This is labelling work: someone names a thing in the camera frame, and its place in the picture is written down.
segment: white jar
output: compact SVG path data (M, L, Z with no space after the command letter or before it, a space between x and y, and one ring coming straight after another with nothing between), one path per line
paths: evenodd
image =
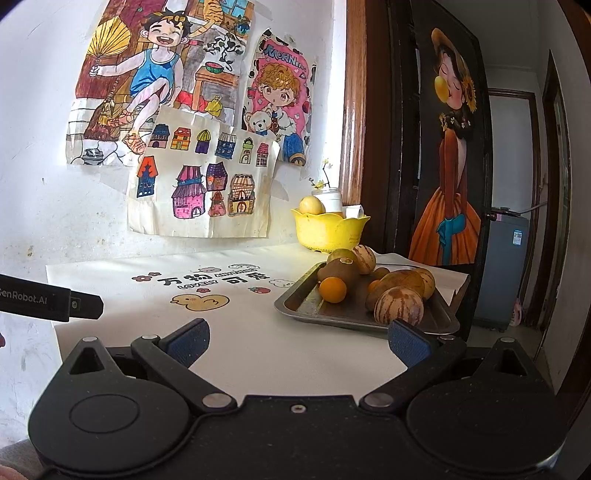
M326 213L343 215L343 199L339 189L313 190L312 195L322 202Z

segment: blue gripper pad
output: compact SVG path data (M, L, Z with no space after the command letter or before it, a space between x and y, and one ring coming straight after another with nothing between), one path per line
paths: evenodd
M425 360L433 353L431 343L421 332L402 320L395 320L388 327L390 350L408 368Z
M194 319L161 339L158 346L177 362L189 368L209 347L209 325L204 319Z

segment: sunflower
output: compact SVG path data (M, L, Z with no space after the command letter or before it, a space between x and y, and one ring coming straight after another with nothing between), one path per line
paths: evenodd
M471 77L465 77L462 80L462 90L464 90L464 98L471 113L476 112L476 89Z

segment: kiwi fruit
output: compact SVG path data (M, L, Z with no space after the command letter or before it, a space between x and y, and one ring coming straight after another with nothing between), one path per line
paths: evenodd
M338 277L347 285L347 291L352 291L357 285L359 276L359 266L350 258L336 258L318 270L318 281L328 277Z
M357 263L357 255L355 255L355 253L352 250L349 250L347 248L337 248L336 250L334 250L326 259L326 263L329 264L330 262L338 258L350 258L351 260Z

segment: boy in blue tank top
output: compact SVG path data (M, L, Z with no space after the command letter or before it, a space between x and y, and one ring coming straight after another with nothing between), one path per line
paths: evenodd
M139 136L139 129L154 115L161 104L173 106L183 88L183 62L174 49L189 41L191 22L184 12L154 12L142 23L139 33L154 44L118 65L93 66L90 76L115 77L137 69L129 92L132 102L121 114L109 121L111 127L121 127L133 122L131 131L123 138L123 143L138 155L144 153L146 144ZM137 116L134 110L143 105Z

